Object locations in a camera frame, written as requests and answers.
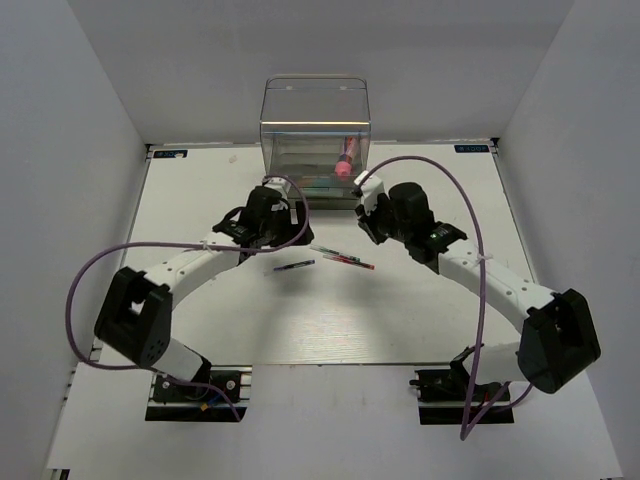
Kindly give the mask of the red clear pen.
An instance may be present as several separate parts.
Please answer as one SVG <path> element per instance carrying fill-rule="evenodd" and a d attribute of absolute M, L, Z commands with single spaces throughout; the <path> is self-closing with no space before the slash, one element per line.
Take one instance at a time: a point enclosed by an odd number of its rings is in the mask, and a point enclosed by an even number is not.
<path fill-rule="evenodd" d="M 335 262 L 339 262 L 339 263 L 343 263 L 343 264 L 347 264 L 347 265 L 351 265 L 351 266 L 356 266 L 359 268 L 363 268 L 363 269 L 367 269 L 367 270 L 375 270 L 375 265 L 369 264 L 369 263 L 365 263 L 365 262 L 361 262 L 359 260 L 352 260 L 343 256 L 338 256 L 338 255 L 330 255 L 330 254 L 323 254 L 323 258 L 327 259 L 327 260 L 331 260 L 331 261 L 335 261 Z"/>

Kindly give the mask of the pink glue stick tube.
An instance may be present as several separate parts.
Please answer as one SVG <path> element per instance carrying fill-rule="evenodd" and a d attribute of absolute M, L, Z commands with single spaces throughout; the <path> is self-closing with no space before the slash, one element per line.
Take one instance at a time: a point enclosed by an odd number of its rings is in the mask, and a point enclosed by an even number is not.
<path fill-rule="evenodd" d="M 338 177 L 348 177 L 352 172 L 354 158 L 359 149 L 359 139 L 357 137 L 346 137 L 342 143 L 339 159 L 335 165 L 334 172 Z"/>

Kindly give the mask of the clear organizer top lid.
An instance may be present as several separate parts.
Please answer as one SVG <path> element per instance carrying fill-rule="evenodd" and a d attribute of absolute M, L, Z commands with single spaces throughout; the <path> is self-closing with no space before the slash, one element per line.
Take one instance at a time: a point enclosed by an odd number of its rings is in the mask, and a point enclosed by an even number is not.
<path fill-rule="evenodd" d="M 368 136 L 365 79 L 346 74 L 283 74 L 267 79 L 260 134 Z"/>

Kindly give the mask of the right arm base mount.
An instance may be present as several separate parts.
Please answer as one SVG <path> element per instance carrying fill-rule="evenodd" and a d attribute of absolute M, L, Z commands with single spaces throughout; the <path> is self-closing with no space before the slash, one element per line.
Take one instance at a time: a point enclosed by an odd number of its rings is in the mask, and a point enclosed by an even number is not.
<path fill-rule="evenodd" d="M 417 394 L 419 422 L 422 426 L 453 426 L 462 424 L 469 375 L 463 361 L 472 357 L 474 347 L 467 347 L 445 367 L 415 370 L 409 386 Z M 502 387 L 501 383 L 477 385 L 472 396 L 469 421 L 478 416 L 489 400 Z M 499 400 L 480 418 L 479 424 L 513 424 L 510 393 Z"/>

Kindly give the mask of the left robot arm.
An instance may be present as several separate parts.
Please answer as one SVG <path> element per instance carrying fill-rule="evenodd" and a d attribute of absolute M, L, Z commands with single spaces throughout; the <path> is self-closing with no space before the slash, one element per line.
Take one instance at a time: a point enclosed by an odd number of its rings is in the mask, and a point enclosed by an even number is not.
<path fill-rule="evenodd" d="M 202 398 L 211 387 L 211 364 L 173 338 L 174 308 L 252 256 L 309 244 L 314 238 L 309 213 L 306 198 L 290 202 L 275 179 L 255 187 L 245 205 L 228 212 L 200 243 L 180 245 L 178 255 L 147 270 L 119 270 L 95 335 L 136 367 L 175 381 L 188 398 Z"/>

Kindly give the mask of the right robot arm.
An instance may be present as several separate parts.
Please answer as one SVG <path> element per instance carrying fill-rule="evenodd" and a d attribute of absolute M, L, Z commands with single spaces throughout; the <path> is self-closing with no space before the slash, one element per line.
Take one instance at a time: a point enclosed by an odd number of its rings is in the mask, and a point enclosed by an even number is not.
<path fill-rule="evenodd" d="M 459 396 L 472 399 L 488 384 L 508 381 L 527 381 L 553 394 L 600 358 L 582 294 L 555 292 L 481 256 L 463 231 L 435 219 L 426 193 L 414 182 L 386 190 L 371 177 L 357 195 L 358 225 L 375 244 L 402 243 L 414 261 L 484 298 L 519 334 L 517 342 L 482 348 L 478 363 L 470 348 L 451 361 L 451 384 Z"/>

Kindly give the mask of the blue capped highlighter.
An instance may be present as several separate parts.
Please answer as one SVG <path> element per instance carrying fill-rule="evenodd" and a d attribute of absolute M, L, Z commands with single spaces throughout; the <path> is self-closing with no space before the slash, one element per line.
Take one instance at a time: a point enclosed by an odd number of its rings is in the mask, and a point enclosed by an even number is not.
<path fill-rule="evenodd" d="M 303 189 L 303 193 L 305 195 L 311 195 L 311 196 L 325 196 L 325 195 L 332 194 L 333 192 L 334 192 L 334 189 L 331 187 L 312 186 L 312 187 L 305 187 Z"/>

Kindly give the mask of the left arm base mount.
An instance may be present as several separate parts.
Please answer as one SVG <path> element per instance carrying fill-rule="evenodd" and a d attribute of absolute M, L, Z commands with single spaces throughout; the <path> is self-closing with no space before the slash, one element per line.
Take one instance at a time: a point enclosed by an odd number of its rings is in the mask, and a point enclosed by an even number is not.
<path fill-rule="evenodd" d="M 217 390 L 187 387 L 169 381 L 165 376 L 153 377 L 145 420 L 148 422 L 236 423 L 249 406 L 253 369 L 251 366 L 218 366 L 209 374 L 209 383 Z"/>

